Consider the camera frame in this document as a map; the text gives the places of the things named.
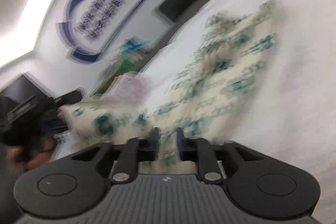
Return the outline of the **person's left hand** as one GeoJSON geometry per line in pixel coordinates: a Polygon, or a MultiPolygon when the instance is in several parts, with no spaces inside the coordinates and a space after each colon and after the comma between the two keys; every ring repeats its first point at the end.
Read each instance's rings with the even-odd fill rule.
{"type": "Polygon", "coordinates": [[[9,171],[15,177],[43,166],[51,161],[57,141],[43,138],[33,147],[11,146],[7,147],[6,159],[9,171]]]}

